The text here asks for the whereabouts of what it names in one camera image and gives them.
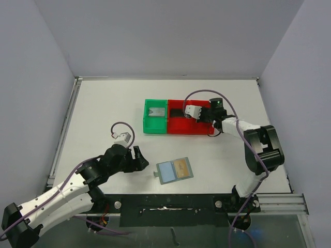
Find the green card holder wallet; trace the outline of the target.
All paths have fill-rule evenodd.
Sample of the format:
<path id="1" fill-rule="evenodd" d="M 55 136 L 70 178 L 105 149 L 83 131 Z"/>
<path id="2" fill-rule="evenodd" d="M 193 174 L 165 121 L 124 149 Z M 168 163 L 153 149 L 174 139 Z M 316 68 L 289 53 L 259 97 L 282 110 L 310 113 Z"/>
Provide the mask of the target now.
<path id="1" fill-rule="evenodd" d="M 159 178 L 161 185 L 193 178 L 194 175 L 192 172 L 192 168 L 191 168 L 189 159 L 188 159 L 188 157 L 184 157 L 184 158 L 187 160 L 187 163 L 189 165 L 191 176 L 189 176 L 187 178 L 177 178 L 173 162 L 178 159 L 175 159 L 175 160 L 171 160 L 171 161 L 157 163 L 156 171 L 154 171 L 154 177 Z"/>

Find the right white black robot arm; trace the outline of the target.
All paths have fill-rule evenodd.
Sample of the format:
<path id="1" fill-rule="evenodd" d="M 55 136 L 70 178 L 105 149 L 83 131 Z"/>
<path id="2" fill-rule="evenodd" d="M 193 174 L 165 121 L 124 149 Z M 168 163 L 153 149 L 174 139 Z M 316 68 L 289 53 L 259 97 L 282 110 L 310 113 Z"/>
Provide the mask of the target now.
<path id="1" fill-rule="evenodd" d="M 284 164 L 284 153 L 274 126 L 253 125 L 229 115 L 222 98 L 212 98 L 209 103 L 210 107 L 186 106 L 185 114 L 244 142 L 245 162 L 250 172 L 234 186 L 237 194 L 230 198 L 231 207 L 243 211 L 249 205 L 249 195 L 255 193 L 266 176 Z"/>

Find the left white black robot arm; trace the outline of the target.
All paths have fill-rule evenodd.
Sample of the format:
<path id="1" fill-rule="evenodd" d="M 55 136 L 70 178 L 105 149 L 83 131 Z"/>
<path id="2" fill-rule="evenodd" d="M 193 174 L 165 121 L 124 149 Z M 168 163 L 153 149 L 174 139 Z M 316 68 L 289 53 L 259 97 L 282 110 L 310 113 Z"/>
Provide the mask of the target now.
<path id="1" fill-rule="evenodd" d="M 101 184 L 116 173 L 139 172 L 148 165 L 138 146 L 112 145 L 105 154 L 78 164 L 63 182 L 42 195 L 8 205 L 1 223 L 1 241 L 9 241 L 11 247 L 32 247 L 44 232 L 74 215 L 100 212 L 106 204 Z"/>

